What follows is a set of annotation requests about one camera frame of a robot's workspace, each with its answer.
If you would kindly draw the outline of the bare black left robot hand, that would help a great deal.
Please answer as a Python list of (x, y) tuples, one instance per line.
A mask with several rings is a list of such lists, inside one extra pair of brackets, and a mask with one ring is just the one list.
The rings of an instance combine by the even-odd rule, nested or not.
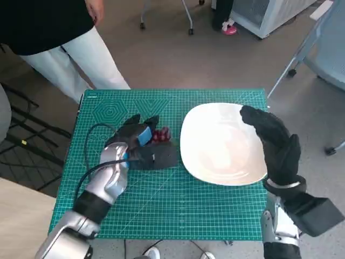
[(140, 114), (131, 116), (115, 134), (107, 140), (105, 147), (116, 142), (125, 142), (129, 149), (146, 145), (154, 135), (159, 118), (159, 115), (155, 115), (146, 119), (143, 123), (140, 123)]

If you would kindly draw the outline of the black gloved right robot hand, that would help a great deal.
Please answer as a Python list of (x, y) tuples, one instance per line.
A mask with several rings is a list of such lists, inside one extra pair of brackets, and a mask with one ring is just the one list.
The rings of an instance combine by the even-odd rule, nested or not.
[(272, 113), (243, 106), (242, 121), (256, 130), (263, 144), (268, 178), (286, 186), (298, 181), (301, 146), (297, 134), (291, 134), (281, 119)]

